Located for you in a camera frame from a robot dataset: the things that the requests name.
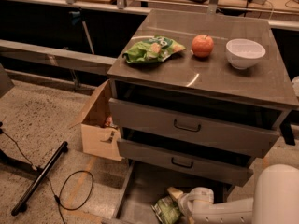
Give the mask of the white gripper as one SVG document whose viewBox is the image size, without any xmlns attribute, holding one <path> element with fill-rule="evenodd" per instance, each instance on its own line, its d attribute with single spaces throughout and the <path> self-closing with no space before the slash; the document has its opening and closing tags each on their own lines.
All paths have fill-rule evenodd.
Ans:
<svg viewBox="0 0 299 224">
<path fill-rule="evenodd" d="M 178 207 L 185 217 L 208 218 L 211 216 L 210 208 L 214 204 L 214 192 L 208 188 L 194 188 L 189 193 L 175 187 L 167 189 L 170 197 L 178 202 Z"/>
</svg>

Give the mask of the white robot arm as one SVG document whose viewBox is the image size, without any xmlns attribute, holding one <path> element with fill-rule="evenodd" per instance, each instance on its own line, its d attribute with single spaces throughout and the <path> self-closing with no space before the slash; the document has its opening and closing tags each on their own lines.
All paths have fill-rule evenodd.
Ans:
<svg viewBox="0 0 299 224">
<path fill-rule="evenodd" d="M 299 170 L 290 165 L 265 168 L 252 198 L 214 203 L 208 188 L 167 191 L 190 224 L 299 224 Z"/>
</svg>

